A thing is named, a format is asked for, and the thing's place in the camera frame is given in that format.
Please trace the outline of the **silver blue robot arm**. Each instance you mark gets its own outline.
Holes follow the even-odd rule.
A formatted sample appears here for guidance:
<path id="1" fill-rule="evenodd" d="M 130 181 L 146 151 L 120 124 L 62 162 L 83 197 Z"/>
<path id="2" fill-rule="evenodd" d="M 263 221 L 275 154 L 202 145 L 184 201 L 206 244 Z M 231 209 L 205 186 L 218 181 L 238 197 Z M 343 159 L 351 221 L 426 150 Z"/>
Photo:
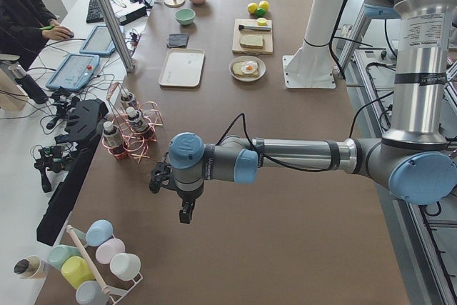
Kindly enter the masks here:
<path id="1" fill-rule="evenodd" d="M 306 172 L 342 170 L 366 176 L 396 198 L 428 205 L 451 193 L 456 164 L 439 131 L 446 59 L 456 0 L 365 0 L 365 12 L 401 20 L 392 122 L 379 139 L 294 141 L 238 138 L 224 134 L 205 144 L 191 132 L 172 138 L 169 151 L 151 172 L 150 191 L 175 191 L 179 219 L 192 219 L 207 180 L 250 184 L 262 166 Z"/>

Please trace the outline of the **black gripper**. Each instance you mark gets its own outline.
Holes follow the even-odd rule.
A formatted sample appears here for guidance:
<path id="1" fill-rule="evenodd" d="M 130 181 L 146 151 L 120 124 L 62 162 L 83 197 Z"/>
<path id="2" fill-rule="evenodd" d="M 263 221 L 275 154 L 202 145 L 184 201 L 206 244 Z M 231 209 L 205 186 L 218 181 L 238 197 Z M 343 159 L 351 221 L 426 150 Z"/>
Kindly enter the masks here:
<path id="1" fill-rule="evenodd" d="M 195 190 L 185 191 L 184 186 L 178 185 L 177 180 L 174 178 L 171 164 L 167 162 L 168 154 L 166 152 L 151 171 L 149 190 L 153 194 L 159 193 L 161 188 L 175 191 L 182 199 L 179 221 L 182 224 L 188 224 L 192 220 L 197 194 Z"/>

